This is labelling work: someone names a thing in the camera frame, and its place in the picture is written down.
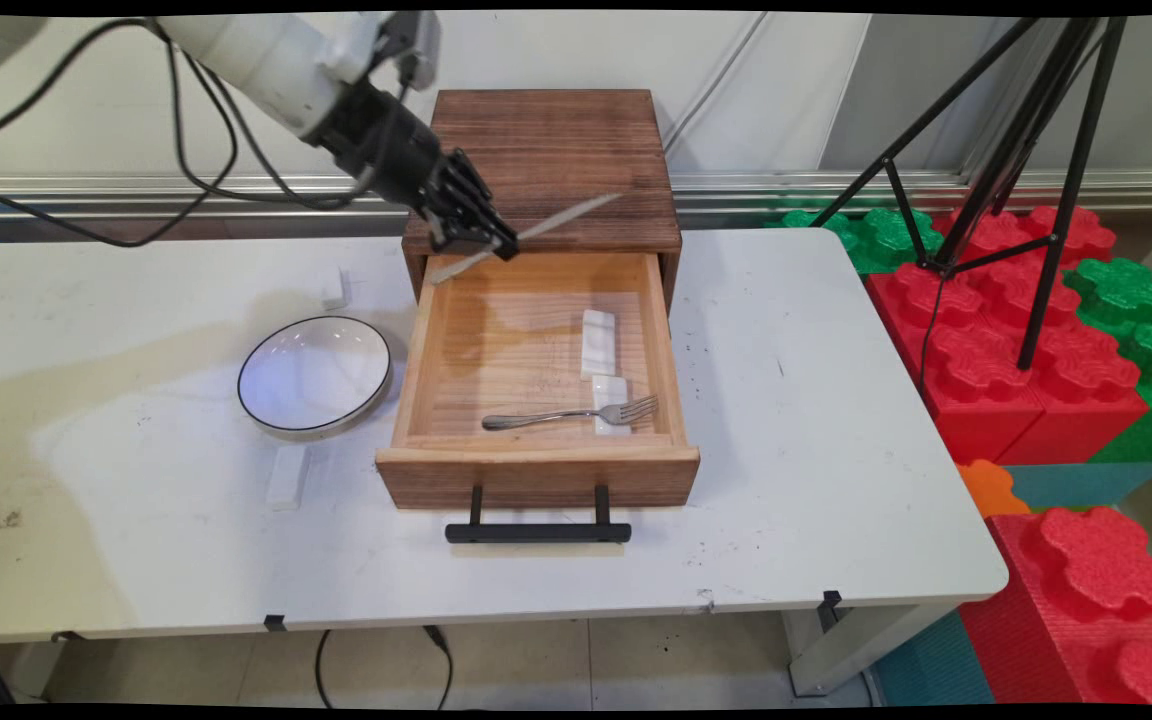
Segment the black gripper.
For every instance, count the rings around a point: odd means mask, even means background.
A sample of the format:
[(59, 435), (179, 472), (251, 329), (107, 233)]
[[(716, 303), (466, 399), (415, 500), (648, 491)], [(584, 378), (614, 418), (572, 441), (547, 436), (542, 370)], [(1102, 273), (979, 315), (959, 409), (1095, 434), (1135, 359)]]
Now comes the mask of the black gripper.
[(344, 209), (356, 197), (376, 194), (424, 213), (435, 255), (511, 260), (518, 253), (517, 233), (498, 213), (492, 191), (462, 149), (450, 152), (447, 194), (442, 143), (407, 108), (410, 92), (410, 85), (399, 86), (397, 94), (376, 85), (347, 88), (311, 132), (310, 143), (328, 151), (355, 185), (343, 194), (312, 197), (311, 209)]

